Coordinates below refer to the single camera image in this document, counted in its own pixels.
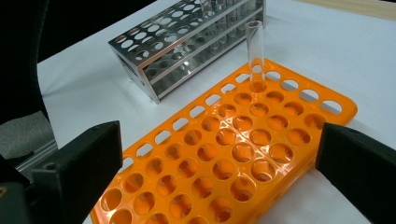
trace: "rack hole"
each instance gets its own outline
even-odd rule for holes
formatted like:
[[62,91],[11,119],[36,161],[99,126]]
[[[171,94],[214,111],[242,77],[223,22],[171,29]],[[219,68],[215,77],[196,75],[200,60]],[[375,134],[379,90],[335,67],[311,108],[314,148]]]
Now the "rack hole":
[[254,145],[264,147],[270,144],[271,134],[263,129],[256,129],[250,133],[249,139]]
[[319,95],[316,91],[313,90],[303,90],[300,91],[300,98],[307,101],[308,103],[313,103],[319,99]]
[[171,133],[169,131],[162,131],[155,136],[155,143],[157,145],[163,145],[169,140],[170,136]]
[[186,217],[192,209],[192,201],[186,194],[176,196],[170,204],[172,216],[177,218]]
[[204,199],[212,194],[213,188],[213,181],[206,176],[201,176],[194,181],[191,191],[197,198]]
[[164,214],[157,213],[153,215],[149,220],[148,224],[168,224],[169,220],[168,217]]
[[299,85],[296,81],[288,79],[284,80],[280,86],[285,89],[286,91],[295,91],[298,89]]
[[293,159],[293,151],[286,145],[275,144],[270,147],[270,156],[278,163],[288,163]]
[[144,192],[134,200],[134,209],[137,214],[145,215],[154,207],[155,197],[151,192]]
[[198,118],[198,116],[203,115],[203,112],[205,111],[205,108],[201,105],[196,106],[192,110],[190,110],[190,116],[195,119]]
[[116,211],[113,216],[111,216],[110,223],[112,224],[131,224],[132,214],[126,209],[121,209]]
[[161,159],[153,159],[146,166],[146,173],[150,176],[158,175],[163,171],[163,161]]
[[202,139],[202,134],[197,130],[192,130],[184,135],[184,142],[189,146],[197,145]]
[[276,71],[270,71],[267,72],[267,74],[265,74],[266,77],[268,77],[269,79],[273,80],[273,81],[278,81],[280,80],[280,74]]
[[121,166],[121,168],[119,169],[119,173],[121,173],[122,171],[124,171],[124,170],[130,168],[133,164],[134,164],[134,160],[133,160],[132,158],[130,158],[130,157],[125,158],[125,159],[122,161],[122,166]]
[[248,74],[241,74],[238,77],[235,78],[235,81],[238,83],[242,83],[244,81],[247,81],[250,79],[250,75]]
[[111,211],[119,206],[122,193],[119,189],[109,189],[102,197],[101,205],[104,211]]
[[217,161],[212,168],[213,175],[219,180],[230,178],[234,172],[235,166],[228,160]]
[[189,121],[187,119],[180,118],[173,123],[173,129],[176,132],[183,131],[187,127],[188,123],[189,123]]
[[213,105],[214,103],[216,103],[217,101],[219,101],[219,99],[221,99],[221,97],[217,94],[212,94],[209,97],[206,98],[205,102],[207,105]]
[[247,202],[253,197],[255,184],[248,178],[238,177],[231,184],[231,194],[239,202]]
[[233,147],[233,158],[239,162],[248,162],[254,156],[253,147],[248,143],[238,143]]
[[250,167],[250,172],[261,182],[268,182],[275,175],[275,169],[268,161],[255,161]]
[[195,175],[198,170],[198,163],[193,159],[186,159],[178,166],[178,174],[181,177],[189,178]]
[[157,191],[163,195],[167,196],[173,193],[177,186],[177,180],[172,175],[166,175],[158,181]]
[[320,104],[320,107],[327,112],[330,112],[334,115],[339,115],[343,111],[343,107],[335,101],[323,101]]
[[132,174],[125,179],[125,189],[130,193],[135,193],[143,186],[144,178],[141,174]]
[[171,160],[178,160],[181,156],[181,149],[182,145],[180,143],[174,143],[168,149],[166,149],[165,156]]
[[140,157],[148,156],[149,153],[151,153],[151,150],[152,150],[152,145],[146,143],[136,151],[136,157],[140,158]]
[[218,151],[216,147],[211,144],[205,144],[199,147],[197,152],[198,158],[201,161],[211,161],[216,157],[217,154]]

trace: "circular hole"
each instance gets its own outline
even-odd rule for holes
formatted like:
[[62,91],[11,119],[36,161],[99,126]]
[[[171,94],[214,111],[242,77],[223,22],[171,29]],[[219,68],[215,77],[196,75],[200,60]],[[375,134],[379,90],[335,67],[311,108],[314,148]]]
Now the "circular hole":
[[283,94],[278,91],[271,91],[267,94],[268,101],[273,104],[278,104],[283,101]]
[[166,175],[158,181],[157,191],[163,195],[169,195],[175,191],[177,180],[172,175]]
[[250,85],[250,90],[255,93],[260,93],[265,91],[266,86],[263,81],[253,81]]
[[177,24],[177,21],[172,21],[171,23],[168,24],[168,27],[172,27],[172,26],[174,26],[175,24]]
[[284,80],[282,83],[280,83],[280,86],[286,91],[295,91],[299,87],[298,83],[291,79]]
[[161,159],[153,159],[148,162],[146,173],[150,176],[158,175],[163,171],[163,161]]
[[172,13],[172,17],[181,17],[183,15],[182,11],[176,11],[174,13]]
[[288,163],[293,159],[293,151],[283,144],[275,144],[270,147],[270,156],[278,163]]
[[159,66],[160,68],[167,68],[168,65],[169,65],[169,62],[168,62],[168,61],[162,61],[162,62],[160,62],[160,63],[158,64],[158,66]]
[[297,147],[303,147],[311,141],[311,137],[306,131],[301,129],[293,129],[288,132],[287,137],[291,143]]
[[157,69],[151,68],[146,72],[148,77],[154,77],[157,74]]
[[197,26],[197,25],[199,25],[199,23],[201,23],[203,20],[202,19],[200,19],[200,18],[195,18],[195,19],[192,19],[191,21],[190,21],[190,25],[191,26]]
[[239,116],[233,120],[233,126],[238,131],[247,131],[253,125],[253,121],[246,116]]
[[190,51],[195,50],[195,45],[186,45],[186,46],[184,46],[183,49],[184,49],[184,51],[190,52]]
[[319,99],[319,94],[313,90],[300,91],[299,96],[301,99],[307,101],[308,103],[313,103]]
[[197,145],[202,139],[202,135],[199,131],[192,130],[184,135],[184,142],[189,146]]
[[144,178],[141,174],[132,174],[125,179],[125,189],[130,193],[135,193],[142,188]]
[[235,95],[234,100],[239,105],[248,105],[251,102],[251,96],[248,93],[240,92]]
[[207,117],[201,122],[201,126],[205,131],[211,132],[219,128],[220,121],[216,117]]
[[192,184],[192,194],[195,195],[195,197],[198,197],[200,199],[204,199],[209,197],[210,194],[213,192],[213,181],[205,176],[201,176],[198,179],[194,181]]
[[272,116],[271,118],[268,119],[268,126],[270,126],[272,129],[277,130],[277,131],[282,131],[288,127],[288,120],[279,116],[275,115]]
[[125,35],[120,35],[119,37],[116,38],[116,43],[119,44],[122,41],[126,40],[126,36]]
[[165,41],[166,42],[175,42],[177,40],[177,36],[176,35],[167,35],[165,37]]
[[160,21],[160,24],[165,25],[165,24],[169,23],[171,20],[172,20],[172,19],[170,19],[170,18],[163,18],[163,19]]
[[104,211],[111,211],[119,206],[122,199],[122,194],[119,189],[110,189],[103,196],[101,200],[102,209]]
[[273,80],[273,81],[278,81],[280,80],[280,74],[276,71],[271,71],[271,72],[267,72],[265,74],[266,77],[268,77],[269,79]]
[[250,106],[249,111],[255,117],[264,117],[268,113],[268,106],[260,103],[254,104]]
[[124,41],[124,42],[121,44],[121,47],[122,47],[123,49],[126,49],[126,48],[131,47],[133,43],[134,43],[133,40],[126,40],[126,41]]
[[304,107],[300,103],[290,102],[285,104],[285,112],[290,116],[299,116],[303,114]]
[[146,43],[147,45],[151,44],[154,41],[154,38],[152,36],[146,37],[142,43]]
[[198,149],[198,158],[201,161],[211,161],[216,157],[218,151],[215,146],[211,144],[205,144]]
[[181,156],[180,148],[181,148],[181,144],[179,144],[179,143],[175,143],[172,146],[170,146],[168,149],[166,149],[166,152],[165,152],[166,158],[174,160],[174,161],[178,160],[178,158],[180,158],[180,156]]
[[231,161],[221,160],[215,163],[212,172],[217,179],[226,180],[235,172],[235,166]]
[[152,32],[156,32],[158,29],[160,29],[159,25],[152,25],[148,28],[148,31],[152,33]]
[[134,210],[139,215],[145,215],[154,207],[154,204],[154,195],[151,192],[144,192],[134,200]]
[[136,54],[135,59],[138,61],[142,61],[144,58],[147,58],[149,56],[149,52],[146,50],[142,50]]
[[186,159],[178,166],[178,174],[181,177],[189,178],[195,175],[198,170],[198,163],[193,159]]
[[141,32],[139,34],[137,34],[134,39],[139,40],[139,39],[143,39],[144,37],[146,37],[146,32]]
[[198,44],[203,44],[203,43],[205,43],[205,38],[202,36],[199,36],[195,39],[195,42]]
[[163,42],[157,42],[151,45],[152,50],[158,50],[163,48]]
[[121,209],[116,211],[113,216],[111,216],[110,222],[112,224],[131,224],[132,214],[130,211]]
[[236,108],[233,105],[222,105],[218,113],[224,119],[231,118],[236,114]]
[[311,114],[305,117],[304,123],[308,128],[322,130],[326,119],[318,114]]
[[182,27],[179,27],[178,29],[177,29],[177,32],[179,33],[179,34],[186,34],[187,32],[189,31],[189,27],[188,26],[182,26]]
[[233,158],[239,162],[251,161],[254,155],[253,147],[248,143],[238,143],[233,147]]
[[182,57],[183,57],[183,55],[182,55],[180,52],[174,53],[174,54],[172,54],[172,56],[171,56],[171,58],[172,58],[173,60],[179,60],[179,59],[181,59]]
[[164,214],[157,213],[153,215],[149,220],[148,224],[168,224],[168,217]]
[[161,29],[161,30],[157,31],[157,33],[155,33],[155,35],[158,37],[164,36],[166,34],[168,34],[168,32],[165,29]]
[[177,218],[186,217],[192,209],[192,201],[186,194],[176,196],[170,204],[172,216]]
[[209,215],[216,222],[225,222],[233,214],[231,203],[225,198],[217,198],[209,205]]
[[268,161],[255,161],[250,167],[250,172],[255,179],[261,182],[268,182],[275,175],[274,166]]
[[137,33],[139,33],[139,29],[137,28],[128,31],[128,35],[136,35]]
[[220,129],[216,133],[216,141],[222,146],[228,146],[235,141],[236,134],[231,129]]
[[253,197],[255,184],[248,178],[238,177],[231,184],[231,194],[239,202],[247,202]]
[[204,217],[194,217],[189,224],[209,224],[209,222]]
[[151,22],[150,21],[145,21],[145,22],[143,22],[141,25],[140,25],[140,27],[142,27],[142,28],[147,28],[147,27],[149,27],[151,25]]
[[271,142],[271,134],[263,129],[256,129],[250,133],[250,141],[256,146],[268,146]]

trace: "stainless steel test tube rack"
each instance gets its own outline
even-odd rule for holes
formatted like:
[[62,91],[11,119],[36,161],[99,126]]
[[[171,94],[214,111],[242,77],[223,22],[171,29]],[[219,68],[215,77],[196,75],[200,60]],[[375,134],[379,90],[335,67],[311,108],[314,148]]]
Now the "stainless steel test tube rack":
[[206,16],[201,1],[181,0],[108,42],[129,77],[156,104],[244,40],[246,21],[265,22],[265,0],[212,0],[213,12]]

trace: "glass test tube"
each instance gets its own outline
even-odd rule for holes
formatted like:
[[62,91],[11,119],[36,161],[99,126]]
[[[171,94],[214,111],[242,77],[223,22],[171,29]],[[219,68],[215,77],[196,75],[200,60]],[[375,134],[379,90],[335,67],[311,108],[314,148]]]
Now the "glass test tube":
[[248,21],[246,24],[246,33],[252,90],[254,92],[264,91],[264,39],[262,21]]

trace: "test tube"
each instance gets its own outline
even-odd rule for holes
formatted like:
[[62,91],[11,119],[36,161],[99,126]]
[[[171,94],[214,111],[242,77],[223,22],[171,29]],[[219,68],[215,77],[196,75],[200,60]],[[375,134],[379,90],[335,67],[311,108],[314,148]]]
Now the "test tube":
[[204,18],[215,15],[215,12],[212,9],[212,2],[210,0],[200,0],[200,3]]
[[265,90],[265,84],[263,83],[264,39],[262,21],[248,21],[246,34],[251,88],[254,92],[261,92]]

